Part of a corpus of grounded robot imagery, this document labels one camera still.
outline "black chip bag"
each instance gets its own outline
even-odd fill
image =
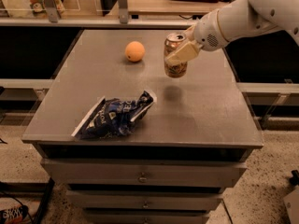
[[[155,95],[149,91],[144,91],[138,100],[106,100],[103,97],[87,113],[72,136],[97,139],[130,135],[136,122],[146,115],[155,101]]]

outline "floor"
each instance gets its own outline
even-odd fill
[[[47,182],[36,150],[21,141],[27,121],[7,115],[0,123],[0,180]],[[271,119],[262,131],[264,147],[248,158],[248,170],[233,189],[224,192],[224,204],[210,213],[207,224],[289,224],[283,198],[294,190],[291,170],[299,168],[299,120]],[[65,186],[55,184],[43,224],[86,224],[80,209],[65,197]]]

